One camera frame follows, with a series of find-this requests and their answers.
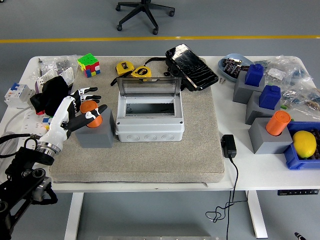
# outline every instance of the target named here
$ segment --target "chair base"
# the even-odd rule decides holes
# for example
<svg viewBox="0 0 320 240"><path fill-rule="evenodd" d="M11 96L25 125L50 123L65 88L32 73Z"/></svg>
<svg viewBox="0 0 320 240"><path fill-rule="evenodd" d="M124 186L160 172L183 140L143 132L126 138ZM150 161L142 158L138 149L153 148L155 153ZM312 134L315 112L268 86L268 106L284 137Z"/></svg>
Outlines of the chair base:
<svg viewBox="0 0 320 240"><path fill-rule="evenodd" d="M134 8L128 15L126 15L123 19L119 21L119 25L117 26L117 30L121 31L122 30L122 24L137 15L140 12L144 12L152 24L154 25L154 29L152 31L152 34L157 35L159 31L159 26L152 15L150 9L169 9L169 16L173 17L175 15L175 8L171 6L164 6L164 5L159 5L159 4L154 4L151 3L151 0L141 0L141 2L118 2L118 5L116 6L115 10L118 12L121 10L121 6L123 7L130 7Z"/></svg>

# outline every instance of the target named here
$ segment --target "rubik's cube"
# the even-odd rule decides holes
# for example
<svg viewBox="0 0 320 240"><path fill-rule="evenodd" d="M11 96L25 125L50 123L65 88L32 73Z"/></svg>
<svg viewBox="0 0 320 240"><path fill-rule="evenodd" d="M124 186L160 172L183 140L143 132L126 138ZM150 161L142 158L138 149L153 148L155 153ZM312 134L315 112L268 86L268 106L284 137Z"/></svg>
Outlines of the rubik's cube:
<svg viewBox="0 0 320 240"><path fill-rule="evenodd" d="M86 78L91 78L100 73L99 61L91 53L79 58L77 62Z"/></svg>

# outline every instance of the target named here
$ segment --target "orange cylinder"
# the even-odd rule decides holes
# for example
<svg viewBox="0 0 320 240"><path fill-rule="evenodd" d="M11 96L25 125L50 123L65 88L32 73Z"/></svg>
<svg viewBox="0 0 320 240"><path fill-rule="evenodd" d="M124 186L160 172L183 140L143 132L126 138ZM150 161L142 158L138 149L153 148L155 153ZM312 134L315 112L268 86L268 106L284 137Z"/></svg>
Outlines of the orange cylinder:
<svg viewBox="0 0 320 240"><path fill-rule="evenodd" d="M276 111L270 121L265 126L266 131L273 135L279 136L291 121L291 116L286 111Z"/></svg>
<svg viewBox="0 0 320 240"><path fill-rule="evenodd" d="M96 109L97 107L98 107L98 104L95 101L88 100L88 101L84 101L81 104L80 111L81 111L81 113L85 114L86 112L92 111L92 110ZM99 115L98 117L95 118L95 120L93 120L92 122L87 124L87 126L89 128L96 128L96 127L100 126L101 123L102 123L102 116Z"/></svg>

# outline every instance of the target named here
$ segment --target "lemon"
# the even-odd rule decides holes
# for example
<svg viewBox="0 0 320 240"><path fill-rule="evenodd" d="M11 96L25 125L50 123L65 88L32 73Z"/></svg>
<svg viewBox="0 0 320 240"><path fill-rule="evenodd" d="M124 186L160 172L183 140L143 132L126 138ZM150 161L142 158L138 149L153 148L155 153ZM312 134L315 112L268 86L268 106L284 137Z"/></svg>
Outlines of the lemon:
<svg viewBox="0 0 320 240"><path fill-rule="evenodd" d="M315 153L317 142L311 132L297 131L293 135L292 140L296 154L298 154L300 158L307 159Z"/></svg>

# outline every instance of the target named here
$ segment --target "tape measure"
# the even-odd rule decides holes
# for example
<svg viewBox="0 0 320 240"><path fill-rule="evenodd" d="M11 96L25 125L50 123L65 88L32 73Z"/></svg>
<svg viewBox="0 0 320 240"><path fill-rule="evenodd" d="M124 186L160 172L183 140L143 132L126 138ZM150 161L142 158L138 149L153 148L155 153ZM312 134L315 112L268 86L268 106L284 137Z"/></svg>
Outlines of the tape measure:
<svg viewBox="0 0 320 240"><path fill-rule="evenodd" d="M137 67L137 69L131 73L131 76L134 78L151 78L151 69L147 66Z"/></svg>
<svg viewBox="0 0 320 240"><path fill-rule="evenodd" d="M121 61L115 67L118 76L122 76L123 74L135 70L134 65L129 61Z"/></svg>

